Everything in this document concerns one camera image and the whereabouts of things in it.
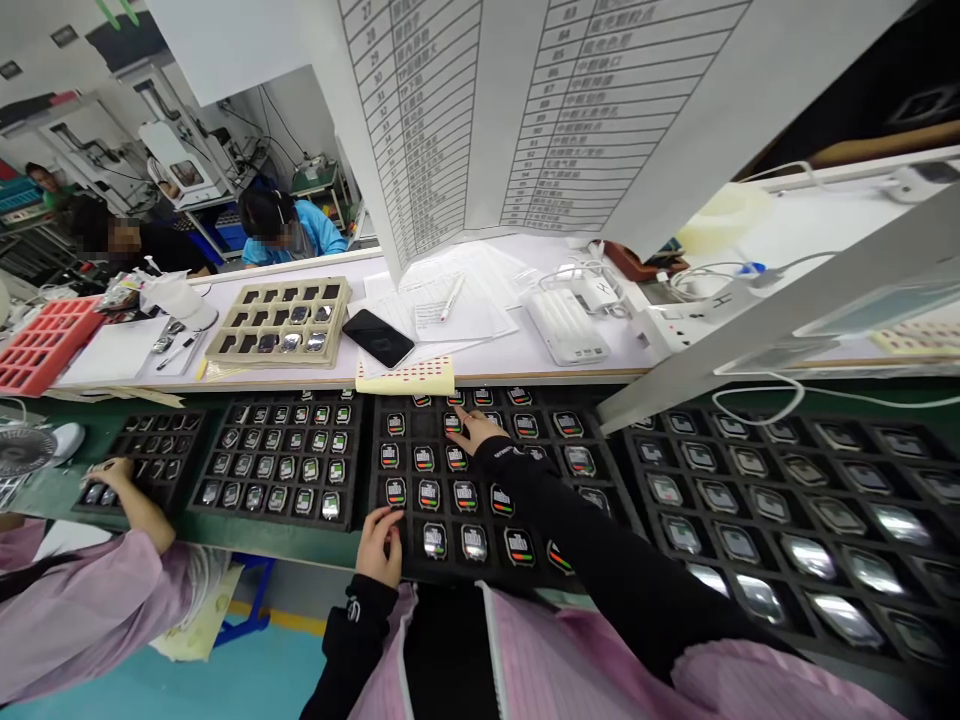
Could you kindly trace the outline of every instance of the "black sleeve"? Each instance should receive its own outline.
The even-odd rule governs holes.
[[[387,618],[397,603],[393,588],[354,575],[347,588],[348,609],[333,608],[323,635],[327,664],[300,720],[340,720],[353,709],[383,654]]]
[[[672,684],[670,671],[686,648],[712,640],[752,640],[797,654],[735,602],[565,486],[549,460],[535,460],[505,437],[486,440],[476,460],[518,512],[557,544],[603,616],[663,682]]]

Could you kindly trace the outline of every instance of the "white container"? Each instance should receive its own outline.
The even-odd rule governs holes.
[[[144,283],[143,293],[188,330],[206,330],[219,317],[217,309],[187,284],[185,278],[174,279],[165,275],[156,281],[148,281]]]
[[[772,200],[759,188],[727,183],[677,232],[690,255],[713,255],[737,242],[770,212]]]

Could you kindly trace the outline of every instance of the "black smartphone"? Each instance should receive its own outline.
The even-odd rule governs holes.
[[[414,347],[413,340],[369,310],[361,310],[344,323],[343,334],[389,368],[403,362]]]

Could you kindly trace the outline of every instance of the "human hand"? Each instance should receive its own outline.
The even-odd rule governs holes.
[[[102,482],[116,490],[118,485],[125,485],[133,481],[133,460],[130,458],[111,458],[106,462],[95,465],[84,477],[84,480]]]
[[[452,440],[462,447],[470,455],[477,452],[477,448],[488,438],[502,435],[510,437],[504,432],[503,428],[490,420],[479,410],[474,410],[469,415],[463,411],[459,405],[454,407],[457,411],[457,417],[460,418],[460,424],[470,431],[470,437],[464,437],[461,433],[447,433],[447,439]]]
[[[403,561],[400,530],[396,526],[402,517],[403,510],[390,512],[390,508],[377,508],[367,515],[357,550],[357,574],[366,575],[394,590],[400,585],[400,565]],[[389,558],[384,554],[384,544],[388,541]]]

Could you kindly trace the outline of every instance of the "blue chair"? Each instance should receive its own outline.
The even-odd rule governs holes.
[[[253,568],[262,567],[263,575],[260,576],[260,584],[257,586],[257,594],[253,599],[253,607],[250,608],[250,615],[246,620],[236,625],[224,620],[220,626],[220,634],[217,636],[217,641],[213,644],[214,648],[226,645],[228,642],[243,637],[244,635],[249,635],[252,632],[266,630],[270,624],[270,613],[264,613],[263,616],[261,616],[260,611],[263,608],[263,596],[267,592],[270,574],[273,572],[273,564],[276,560],[274,560],[274,558],[263,558],[258,555],[247,555],[246,553],[235,552],[233,553],[232,561],[243,565],[244,572]]]

